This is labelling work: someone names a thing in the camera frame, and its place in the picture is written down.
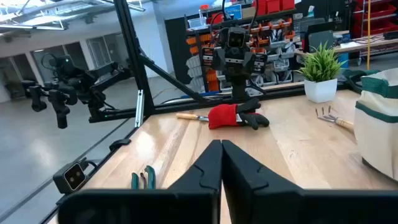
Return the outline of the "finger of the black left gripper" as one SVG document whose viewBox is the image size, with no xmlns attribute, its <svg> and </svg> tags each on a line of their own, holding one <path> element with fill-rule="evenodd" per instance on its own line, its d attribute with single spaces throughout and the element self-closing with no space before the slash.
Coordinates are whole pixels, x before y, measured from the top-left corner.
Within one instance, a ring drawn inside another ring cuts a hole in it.
<svg viewBox="0 0 398 224">
<path fill-rule="evenodd" d="M 236 69 L 235 73 L 237 75 L 249 77 L 254 70 L 254 55 L 253 54 L 246 54 L 242 63 L 240 63 Z"/>
<path fill-rule="evenodd" d="M 224 52 L 215 52 L 214 53 L 214 69 L 220 71 L 226 77 L 229 75 L 229 71 L 227 69 L 227 62 Z"/>
</svg>

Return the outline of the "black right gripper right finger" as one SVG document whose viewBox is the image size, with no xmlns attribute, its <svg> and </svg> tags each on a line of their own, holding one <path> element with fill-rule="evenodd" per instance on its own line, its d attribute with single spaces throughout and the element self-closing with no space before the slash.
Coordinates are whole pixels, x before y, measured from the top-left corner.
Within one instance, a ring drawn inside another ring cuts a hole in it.
<svg viewBox="0 0 398 224">
<path fill-rule="evenodd" d="M 222 146 L 233 224 L 398 224 L 398 190 L 303 189 L 231 141 Z"/>
</svg>

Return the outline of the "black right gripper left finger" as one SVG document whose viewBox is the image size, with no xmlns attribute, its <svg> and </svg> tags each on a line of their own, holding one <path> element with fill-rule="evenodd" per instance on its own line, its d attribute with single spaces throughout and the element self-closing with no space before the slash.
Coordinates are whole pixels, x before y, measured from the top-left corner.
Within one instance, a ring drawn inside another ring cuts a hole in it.
<svg viewBox="0 0 398 224">
<path fill-rule="evenodd" d="M 167 189 L 92 189 L 66 199 L 59 224 L 219 224 L 223 145 L 213 140 Z"/>
</svg>

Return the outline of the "green handle pruning shears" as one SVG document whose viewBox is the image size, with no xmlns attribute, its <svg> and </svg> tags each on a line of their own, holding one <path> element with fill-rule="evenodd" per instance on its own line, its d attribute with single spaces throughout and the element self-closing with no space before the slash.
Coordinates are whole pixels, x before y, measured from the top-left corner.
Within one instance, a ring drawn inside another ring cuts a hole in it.
<svg viewBox="0 0 398 224">
<path fill-rule="evenodd" d="M 132 189 L 155 189 L 156 188 L 156 174 L 151 166 L 146 166 L 144 172 L 131 174 L 131 188 Z"/>
</svg>

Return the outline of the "red black gardening glove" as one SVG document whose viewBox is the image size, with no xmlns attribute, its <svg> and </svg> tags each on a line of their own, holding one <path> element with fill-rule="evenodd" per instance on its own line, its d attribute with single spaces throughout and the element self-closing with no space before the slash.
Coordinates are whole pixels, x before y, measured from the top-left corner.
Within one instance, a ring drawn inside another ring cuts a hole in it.
<svg viewBox="0 0 398 224">
<path fill-rule="evenodd" d="M 225 126 L 250 126 L 257 130 L 260 126 L 268 127 L 270 122 L 256 112 L 261 107 L 259 99 L 253 98 L 242 104 L 221 104 L 208 113 L 209 129 Z"/>
</svg>

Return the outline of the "wooden rolling pin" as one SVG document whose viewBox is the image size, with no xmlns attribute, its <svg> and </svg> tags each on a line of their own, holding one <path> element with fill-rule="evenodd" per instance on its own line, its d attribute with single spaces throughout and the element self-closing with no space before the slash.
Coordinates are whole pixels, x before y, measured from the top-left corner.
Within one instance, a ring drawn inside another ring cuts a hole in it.
<svg viewBox="0 0 398 224">
<path fill-rule="evenodd" d="M 177 113 L 176 117 L 178 119 L 189 119 L 189 120 L 198 120 L 198 121 L 209 122 L 208 117 L 200 116 L 200 115 L 196 115 L 196 114 Z"/>
</svg>

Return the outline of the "cream gardening bag green trim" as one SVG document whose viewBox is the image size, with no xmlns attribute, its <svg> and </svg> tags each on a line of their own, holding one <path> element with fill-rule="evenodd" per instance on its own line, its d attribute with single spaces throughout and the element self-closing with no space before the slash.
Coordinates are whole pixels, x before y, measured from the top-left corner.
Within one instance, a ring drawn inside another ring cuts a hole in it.
<svg viewBox="0 0 398 224">
<path fill-rule="evenodd" d="M 398 68 L 343 76 L 359 93 L 354 135 L 363 162 L 398 182 Z"/>
</svg>

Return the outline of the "shelf with orange bins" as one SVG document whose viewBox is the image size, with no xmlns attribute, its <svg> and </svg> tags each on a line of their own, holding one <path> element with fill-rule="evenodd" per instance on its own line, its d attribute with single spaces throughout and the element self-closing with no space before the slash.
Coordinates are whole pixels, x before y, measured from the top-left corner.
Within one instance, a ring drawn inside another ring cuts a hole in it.
<svg viewBox="0 0 398 224">
<path fill-rule="evenodd" d="M 189 85 L 201 94 L 213 92 L 231 92 L 232 87 L 225 76 L 211 67 L 204 66 L 202 48 L 225 48 L 230 27 L 243 27 L 249 32 L 249 41 L 244 45 L 251 52 L 266 54 L 266 64 L 255 69 L 251 80 L 261 89 L 267 85 L 282 81 L 279 76 L 284 73 L 286 80 L 291 80 L 289 60 L 294 56 L 293 42 L 295 12 L 294 0 L 253 0 L 251 6 L 242 6 L 243 18 L 233 20 L 225 13 L 223 6 L 210 17 L 196 18 L 200 26 L 194 27 L 192 20 L 185 17 L 167 22 L 167 33 L 171 39 L 172 60 L 178 72 L 185 72 Z M 252 95 L 261 92 L 246 88 Z"/>
</svg>

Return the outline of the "blue sign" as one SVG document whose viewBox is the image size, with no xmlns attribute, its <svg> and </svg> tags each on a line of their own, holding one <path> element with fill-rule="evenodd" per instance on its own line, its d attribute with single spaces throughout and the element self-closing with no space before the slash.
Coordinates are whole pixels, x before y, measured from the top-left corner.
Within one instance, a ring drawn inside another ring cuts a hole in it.
<svg viewBox="0 0 398 224">
<path fill-rule="evenodd" d="M 224 9 L 225 13 L 228 14 L 233 20 L 240 20 L 243 18 L 242 5 L 235 4 L 230 5 Z"/>
</svg>

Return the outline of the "black background monitor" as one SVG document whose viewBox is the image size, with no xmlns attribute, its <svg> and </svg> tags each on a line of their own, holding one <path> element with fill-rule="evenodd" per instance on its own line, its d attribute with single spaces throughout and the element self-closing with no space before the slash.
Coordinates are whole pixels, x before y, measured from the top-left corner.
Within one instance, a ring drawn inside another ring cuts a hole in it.
<svg viewBox="0 0 398 224">
<path fill-rule="evenodd" d="M 304 35 L 303 51 L 314 53 L 322 45 L 326 49 L 334 46 L 333 29 L 334 22 L 324 22 L 310 25 Z"/>
</svg>

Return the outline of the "green plant white pot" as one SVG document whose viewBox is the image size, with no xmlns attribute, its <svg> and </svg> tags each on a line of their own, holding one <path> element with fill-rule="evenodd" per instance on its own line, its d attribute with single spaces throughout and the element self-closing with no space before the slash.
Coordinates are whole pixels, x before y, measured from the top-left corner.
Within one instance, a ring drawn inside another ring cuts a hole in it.
<svg viewBox="0 0 398 224">
<path fill-rule="evenodd" d="M 315 51 L 304 57 L 303 66 L 297 72 L 304 77 L 306 97 L 314 103 L 332 101 L 338 85 L 337 76 L 344 62 L 338 61 L 333 47 L 320 44 Z"/>
</svg>

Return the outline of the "wooden background workbench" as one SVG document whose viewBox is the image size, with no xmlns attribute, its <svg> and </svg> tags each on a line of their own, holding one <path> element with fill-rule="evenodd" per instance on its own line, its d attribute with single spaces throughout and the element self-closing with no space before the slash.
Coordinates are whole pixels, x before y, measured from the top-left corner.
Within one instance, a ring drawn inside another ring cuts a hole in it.
<svg viewBox="0 0 398 224">
<path fill-rule="evenodd" d="M 384 47 L 390 45 L 398 45 L 398 39 L 386 40 L 383 35 L 370 35 L 358 39 L 352 39 L 348 43 L 339 46 L 333 46 L 335 53 L 357 52 L 366 48 Z"/>
</svg>

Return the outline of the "red storage shelving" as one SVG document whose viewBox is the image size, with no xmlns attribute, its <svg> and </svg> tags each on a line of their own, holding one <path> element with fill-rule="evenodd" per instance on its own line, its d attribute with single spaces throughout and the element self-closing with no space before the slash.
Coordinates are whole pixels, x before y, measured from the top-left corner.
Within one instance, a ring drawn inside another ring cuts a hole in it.
<svg viewBox="0 0 398 224">
<path fill-rule="evenodd" d="M 351 0 L 354 38 L 398 31 L 398 0 Z"/>
</svg>

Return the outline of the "black background robot arms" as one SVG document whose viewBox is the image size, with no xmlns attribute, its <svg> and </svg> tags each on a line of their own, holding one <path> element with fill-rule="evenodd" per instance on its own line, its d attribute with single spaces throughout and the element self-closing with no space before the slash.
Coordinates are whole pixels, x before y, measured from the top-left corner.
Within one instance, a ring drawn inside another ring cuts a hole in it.
<svg viewBox="0 0 398 224">
<path fill-rule="evenodd" d="M 79 101 L 88 107 L 89 122 L 97 123 L 115 119 L 131 118 L 136 114 L 134 108 L 117 109 L 106 102 L 104 91 L 114 84 L 133 77 L 133 73 L 117 62 L 110 62 L 94 70 L 83 70 L 72 62 L 69 55 L 53 56 L 49 60 L 50 70 L 55 80 L 44 85 L 30 80 L 22 82 L 25 95 L 32 99 L 32 109 L 40 112 L 47 108 L 41 100 L 47 97 L 51 103 L 60 129 L 68 126 L 69 107 Z"/>
</svg>

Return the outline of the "silver metal bracket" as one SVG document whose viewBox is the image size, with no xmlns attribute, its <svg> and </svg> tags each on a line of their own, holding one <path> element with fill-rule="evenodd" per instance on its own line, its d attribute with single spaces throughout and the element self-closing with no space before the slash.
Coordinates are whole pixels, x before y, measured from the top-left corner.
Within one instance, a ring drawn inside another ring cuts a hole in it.
<svg viewBox="0 0 398 224">
<path fill-rule="evenodd" d="M 138 90 L 134 127 L 139 128 L 144 119 L 144 90 Z"/>
</svg>

